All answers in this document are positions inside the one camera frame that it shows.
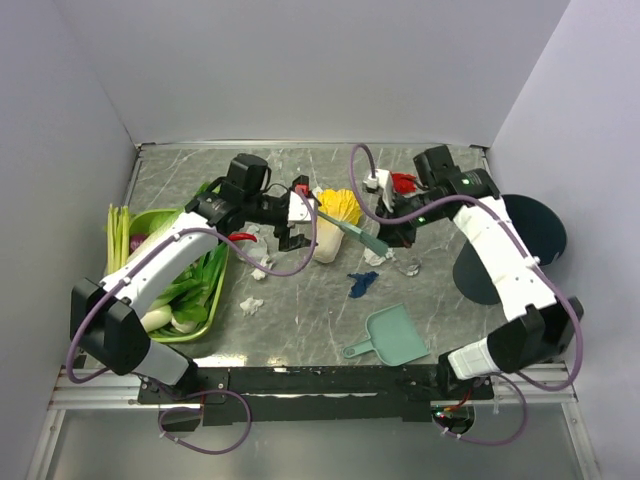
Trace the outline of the purple onion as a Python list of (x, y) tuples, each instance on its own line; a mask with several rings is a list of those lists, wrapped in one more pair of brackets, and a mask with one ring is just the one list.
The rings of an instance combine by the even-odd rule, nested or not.
[(129, 253), (133, 254), (147, 239), (146, 234), (134, 234), (129, 238)]

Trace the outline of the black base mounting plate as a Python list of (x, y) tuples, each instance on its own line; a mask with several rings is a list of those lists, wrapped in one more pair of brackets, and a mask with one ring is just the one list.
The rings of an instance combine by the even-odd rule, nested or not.
[(399, 418), (429, 422), (431, 409), (494, 398), (490, 380), (451, 380), (435, 365), (205, 367), (190, 390), (143, 382), (138, 403), (197, 408), (205, 426)]

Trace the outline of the white paper scrap top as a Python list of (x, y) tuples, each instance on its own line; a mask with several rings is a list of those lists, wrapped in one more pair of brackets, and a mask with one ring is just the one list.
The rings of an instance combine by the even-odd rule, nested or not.
[(321, 187), (315, 187), (312, 191), (311, 191), (311, 196), (312, 198), (318, 203), (321, 204), (321, 196), (323, 194), (324, 190)]

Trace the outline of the teal dustpan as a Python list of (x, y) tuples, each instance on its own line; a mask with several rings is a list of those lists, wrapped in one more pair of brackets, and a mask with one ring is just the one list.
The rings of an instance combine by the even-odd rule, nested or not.
[(374, 352), (387, 366), (397, 367), (429, 355), (404, 304), (397, 304), (369, 315), (365, 321), (367, 339), (343, 349), (351, 359)]

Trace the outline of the yellow napa cabbage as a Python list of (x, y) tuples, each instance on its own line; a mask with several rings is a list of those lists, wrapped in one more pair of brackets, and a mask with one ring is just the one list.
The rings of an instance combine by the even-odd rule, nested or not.
[[(362, 210), (355, 194), (348, 189), (325, 189), (321, 196), (318, 212), (323, 212), (337, 220), (358, 225)], [(335, 260), (341, 247), (344, 233), (335, 225), (318, 218), (316, 248), (313, 259), (328, 264)]]

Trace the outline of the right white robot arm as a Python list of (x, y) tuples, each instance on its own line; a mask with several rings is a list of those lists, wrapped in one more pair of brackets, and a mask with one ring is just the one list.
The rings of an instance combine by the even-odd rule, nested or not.
[(483, 339), (440, 356), (438, 390), (459, 398), (472, 379), (495, 373), (522, 375), (524, 368), (562, 354), (573, 343), (574, 364), (565, 382), (571, 385), (583, 365), (584, 310), (577, 298), (566, 297), (542, 272), (489, 173), (482, 168), (462, 171), (446, 146), (425, 150), (414, 165), (421, 189), (410, 197), (394, 188), (389, 171), (370, 168), (363, 186), (380, 197), (373, 219), (394, 232), (450, 220), (478, 256), (506, 319)]

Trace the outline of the red chili pepper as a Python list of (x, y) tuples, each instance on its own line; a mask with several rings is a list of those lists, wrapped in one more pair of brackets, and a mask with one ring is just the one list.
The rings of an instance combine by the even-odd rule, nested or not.
[(231, 234), (229, 236), (229, 240), (234, 242), (234, 243), (242, 242), (242, 241), (256, 242), (257, 238), (256, 238), (255, 235), (253, 235), (251, 233), (238, 232), (238, 233)]

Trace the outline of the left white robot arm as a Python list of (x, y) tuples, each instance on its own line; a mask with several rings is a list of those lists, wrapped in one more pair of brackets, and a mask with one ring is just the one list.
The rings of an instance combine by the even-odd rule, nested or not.
[(176, 402), (192, 398), (198, 387), (197, 366), (184, 354), (149, 337), (141, 318), (171, 282), (219, 243), (235, 249), (232, 234), (246, 223), (273, 227), (286, 249), (314, 250), (315, 238), (290, 236), (296, 222), (317, 221), (317, 202), (307, 182), (296, 180), (280, 197), (270, 196), (266, 160), (239, 154), (225, 176), (195, 195), (184, 210), (142, 253), (121, 269), (93, 282), (74, 286), (71, 346), (66, 373), (75, 384), (83, 378), (73, 371), (78, 349), (117, 375), (139, 374), (162, 383)]

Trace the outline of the dark blue bin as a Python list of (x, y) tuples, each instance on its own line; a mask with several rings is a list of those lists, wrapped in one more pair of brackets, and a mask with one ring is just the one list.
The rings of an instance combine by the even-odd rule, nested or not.
[[(513, 226), (531, 254), (540, 259), (540, 267), (557, 260), (567, 246), (562, 220), (540, 201), (519, 194), (502, 196)], [(501, 302), (498, 292), (473, 246), (466, 241), (454, 263), (453, 280), (469, 300), (481, 305)]]

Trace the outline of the red paper scrap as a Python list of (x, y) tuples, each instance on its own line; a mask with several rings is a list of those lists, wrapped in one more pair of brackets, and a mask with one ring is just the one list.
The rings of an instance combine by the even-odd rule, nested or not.
[(394, 190), (401, 195), (407, 195), (417, 190), (416, 177), (400, 172), (391, 173)]

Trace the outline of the blue crumpled paper scrap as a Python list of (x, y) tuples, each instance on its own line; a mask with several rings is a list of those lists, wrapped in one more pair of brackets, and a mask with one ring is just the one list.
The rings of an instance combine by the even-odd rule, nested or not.
[(379, 274), (375, 271), (370, 271), (366, 273), (350, 273), (347, 277), (353, 281), (349, 297), (357, 299), (367, 293), (367, 290), (376, 281)]

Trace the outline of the green onion stalks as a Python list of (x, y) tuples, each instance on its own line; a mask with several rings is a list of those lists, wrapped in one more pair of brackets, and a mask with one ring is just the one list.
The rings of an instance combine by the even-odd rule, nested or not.
[(115, 273), (128, 261), (130, 223), (131, 216), (127, 206), (109, 206), (106, 225), (107, 274)]

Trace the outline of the teal hand brush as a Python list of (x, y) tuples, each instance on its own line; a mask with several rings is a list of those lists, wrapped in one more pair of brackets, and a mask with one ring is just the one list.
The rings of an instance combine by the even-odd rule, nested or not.
[(356, 239), (359, 243), (371, 250), (379, 257), (386, 257), (389, 252), (389, 246), (377, 237), (367, 233), (360, 227), (349, 222), (337, 220), (323, 212), (318, 212), (320, 218), (338, 227), (344, 234), (350, 238)]

